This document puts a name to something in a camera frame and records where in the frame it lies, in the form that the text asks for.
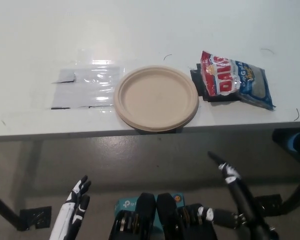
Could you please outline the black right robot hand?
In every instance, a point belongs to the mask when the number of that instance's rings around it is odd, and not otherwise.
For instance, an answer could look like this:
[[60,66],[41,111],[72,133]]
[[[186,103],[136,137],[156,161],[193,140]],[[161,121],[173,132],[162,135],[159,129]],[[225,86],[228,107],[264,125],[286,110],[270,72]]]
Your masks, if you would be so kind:
[[245,226],[252,235],[267,235],[270,232],[270,227],[264,220],[255,198],[239,172],[216,153],[209,151],[207,154],[221,171],[238,213],[201,206],[197,210],[198,217],[221,227],[237,229]]

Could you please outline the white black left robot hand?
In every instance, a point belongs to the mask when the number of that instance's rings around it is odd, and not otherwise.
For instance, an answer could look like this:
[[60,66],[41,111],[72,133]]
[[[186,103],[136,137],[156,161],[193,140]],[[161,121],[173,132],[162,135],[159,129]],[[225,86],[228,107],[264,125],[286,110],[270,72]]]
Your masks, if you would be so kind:
[[91,181],[85,175],[73,187],[60,208],[49,237],[50,240],[76,239],[89,206],[90,196],[86,192],[90,185]]

